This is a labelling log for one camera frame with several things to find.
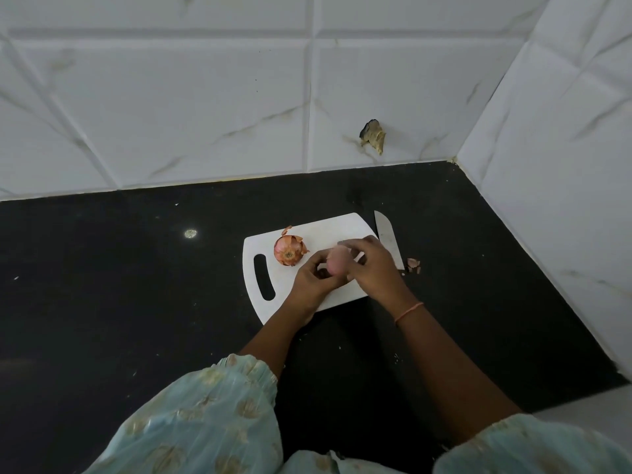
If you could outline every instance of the white cutting board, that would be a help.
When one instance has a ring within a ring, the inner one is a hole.
[[[246,282],[246,290],[250,297],[250,302],[257,312],[261,322],[265,324],[279,309],[285,298],[288,297],[294,278],[298,269],[316,251],[324,250],[336,246],[338,241],[351,238],[364,238],[375,233],[368,224],[357,213],[349,213],[335,218],[322,219],[313,223],[295,226],[289,230],[289,234],[301,236],[309,253],[296,266],[284,266],[274,257],[274,243],[280,238],[280,233],[285,226],[271,232],[250,236],[243,241],[243,278]],[[276,295],[271,301],[266,301],[261,295],[257,276],[255,275],[255,256],[265,255],[265,263],[268,268],[270,281],[272,282]],[[339,304],[360,299],[367,294],[362,291],[356,280],[347,283],[330,293],[322,302],[318,311],[332,308]]]

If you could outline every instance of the person's right arm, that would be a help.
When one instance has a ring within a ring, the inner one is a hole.
[[[352,248],[352,254],[364,252],[359,263],[349,263],[349,277],[357,279],[394,320],[418,303],[395,268],[391,254],[375,237],[341,244]],[[521,412],[423,305],[399,318],[397,325],[455,442],[464,442],[489,425]]]

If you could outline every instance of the cutting board handle hole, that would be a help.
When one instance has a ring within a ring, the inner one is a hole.
[[[255,276],[257,277],[257,285],[261,296],[266,301],[272,301],[276,293],[274,292],[273,283],[270,281],[270,275],[268,274],[268,264],[265,262],[265,254],[257,254],[254,259],[255,263]]]

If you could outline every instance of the pink onion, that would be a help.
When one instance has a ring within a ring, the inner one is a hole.
[[[292,229],[291,226],[284,229],[280,238],[274,243],[274,257],[279,263],[286,266],[296,265],[303,258],[303,254],[309,253],[303,238],[286,234],[290,229]]]
[[[332,248],[327,255],[327,271],[331,276],[338,276],[347,270],[347,264],[352,260],[350,249],[342,245]]]

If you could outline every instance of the floral garment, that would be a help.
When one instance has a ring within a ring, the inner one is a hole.
[[[276,376],[230,355],[182,376],[125,421],[85,474],[389,474],[333,452],[297,451],[283,464]],[[444,454],[434,473],[632,473],[604,436],[517,414]]]

